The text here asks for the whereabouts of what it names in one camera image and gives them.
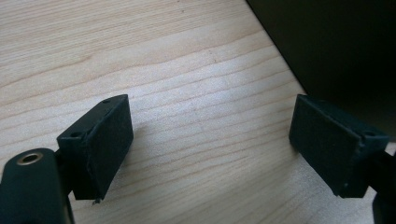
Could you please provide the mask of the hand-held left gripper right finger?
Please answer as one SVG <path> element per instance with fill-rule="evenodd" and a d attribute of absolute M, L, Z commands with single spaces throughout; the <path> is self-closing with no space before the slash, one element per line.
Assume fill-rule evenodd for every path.
<path fill-rule="evenodd" d="M 389 194 L 389 137 L 342 109 L 298 95 L 290 143 L 342 198 L 361 198 L 368 188 Z"/>

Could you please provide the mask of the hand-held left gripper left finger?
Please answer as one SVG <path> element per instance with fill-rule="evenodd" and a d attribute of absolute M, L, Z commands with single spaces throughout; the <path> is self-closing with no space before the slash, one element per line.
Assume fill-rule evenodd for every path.
<path fill-rule="evenodd" d="M 69 188 L 78 200 L 102 200 L 134 139 L 126 94 L 107 98 L 57 137 Z"/>

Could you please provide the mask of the dark rounded object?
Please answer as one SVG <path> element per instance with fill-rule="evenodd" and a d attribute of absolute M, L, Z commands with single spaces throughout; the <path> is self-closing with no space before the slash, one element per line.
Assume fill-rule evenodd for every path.
<path fill-rule="evenodd" d="M 247 0 L 306 93 L 396 142 L 396 0 Z"/>

